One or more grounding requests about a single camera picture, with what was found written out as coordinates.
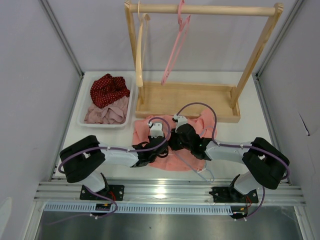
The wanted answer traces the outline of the light blue wire hanger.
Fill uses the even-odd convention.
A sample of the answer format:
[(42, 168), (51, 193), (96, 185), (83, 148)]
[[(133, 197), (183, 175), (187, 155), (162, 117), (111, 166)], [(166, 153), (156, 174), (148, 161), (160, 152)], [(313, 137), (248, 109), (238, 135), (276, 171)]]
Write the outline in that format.
[[(207, 143), (209, 143), (212, 140), (212, 136), (215, 134), (215, 130), (213, 129), (212, 125), (209, 125), (207, 127), (204, 127), (200, 132), (196, 131), (196, 133), (200, 137), (207, 138)], [(176, 151), (171, 149), (171, 151), (174, 157), (180, 160), (185, 165), (188, 171), (193, 171), (206, 182), (212, 182), (214, 180), (214, 175), (211, 170), (208, 170), (210, 174), (209, 179), (204, 177), (202, 174), (202, 172), (207, 170), (207, 161), (210, 160), (209, 157), (195, 157), (187, 149)]]

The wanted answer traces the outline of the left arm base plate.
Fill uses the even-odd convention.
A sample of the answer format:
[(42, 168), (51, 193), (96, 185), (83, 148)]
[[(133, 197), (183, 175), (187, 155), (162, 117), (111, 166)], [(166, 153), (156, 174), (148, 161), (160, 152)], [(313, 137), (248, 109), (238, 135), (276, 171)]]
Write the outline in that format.
[[(125, 186), (124, 185), (109, 185), (109, 189), (102, 189), (97, 192), (98, 195), (107, 197), (114, 201), (122, 201), (124, 198)], [(79, 196), (80, 200), (88, 200), (88, 201), (98, 201), (105, 200), (102, 197), (96, 196), (95, 194), (90, 193), (86, 187), (83, 185), (81, 187), (81, 192)]]

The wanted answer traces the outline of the salmon pink skirt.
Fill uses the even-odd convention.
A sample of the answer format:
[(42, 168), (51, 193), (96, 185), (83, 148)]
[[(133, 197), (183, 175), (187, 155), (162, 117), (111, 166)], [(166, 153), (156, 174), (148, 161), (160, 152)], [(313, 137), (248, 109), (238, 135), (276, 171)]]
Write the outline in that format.
[[(137, 145), (141, 142), (146, 142), (148, 140), (148, 136), (150, 133), (150, 129), (148, 126), (148, 121), (153, 116), (150, 115), (145, 119), (136, 120), (134, 122), (134, 130), (133, 130), (133, 139), (132, 143)], [(203, 128), (208, 126), (213, 126), (215, 124), (214, 115), (211, 110), (208, 108), (204, 109), (200, 116), (194, 119), (189, 119), (188, 123), (194, 127), (194, 129), (199, 133)], [(153, 163), (148, 164), (149, 167), (164, 170), (164, 171), (174, 171), (174, 172), (187, 172), (186, 166), (175, 158), (170, 149), (168, 151), (168, 156), (165, 158), (157, 157)]]

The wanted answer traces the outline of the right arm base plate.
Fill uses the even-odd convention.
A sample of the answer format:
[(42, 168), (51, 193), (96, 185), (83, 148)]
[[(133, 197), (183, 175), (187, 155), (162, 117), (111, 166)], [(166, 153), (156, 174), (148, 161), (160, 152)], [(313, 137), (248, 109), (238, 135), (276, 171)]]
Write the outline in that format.
[(257, 190), (252, 190), (248, 194), (241, 194), (227, 186), (215, 186), (208, 192), (213, 197), (214, 203), (249, 203), (259, 202)]

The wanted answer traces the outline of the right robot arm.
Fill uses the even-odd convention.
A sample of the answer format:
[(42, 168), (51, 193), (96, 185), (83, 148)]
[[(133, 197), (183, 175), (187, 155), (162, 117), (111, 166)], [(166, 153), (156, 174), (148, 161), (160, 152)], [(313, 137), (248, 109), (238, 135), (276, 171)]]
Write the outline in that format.
[(247, 167), (248, 171), (236, 175), (227, 188), (234, 203), (259, 187), (275, 190), (290, 175), (289, 159), (262, 137), (244, 144), (219, 142), (201, 137), (188, 123), (173, 128), (170, 133), (169, 146), (173, 151), (184, 149), (198, 160), (226, 160)]

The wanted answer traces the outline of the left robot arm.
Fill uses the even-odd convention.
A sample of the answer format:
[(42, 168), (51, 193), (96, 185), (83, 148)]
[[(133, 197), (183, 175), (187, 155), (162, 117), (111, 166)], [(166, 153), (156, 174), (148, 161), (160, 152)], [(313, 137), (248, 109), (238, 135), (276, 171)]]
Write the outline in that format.
[(106, 146), (95, 135), (89, 135), (59, 153), (58, 172), (65, 175), (68, 183), (80, 183), (91, 190), (97, 200), (103, 200), (109, 188), (103, 173), (97, 171), (101, 165), (145, 167), (157, 157), (166, 156), (168, 147), (164, 136), (149, 137), (148, 141), (124, 148)]

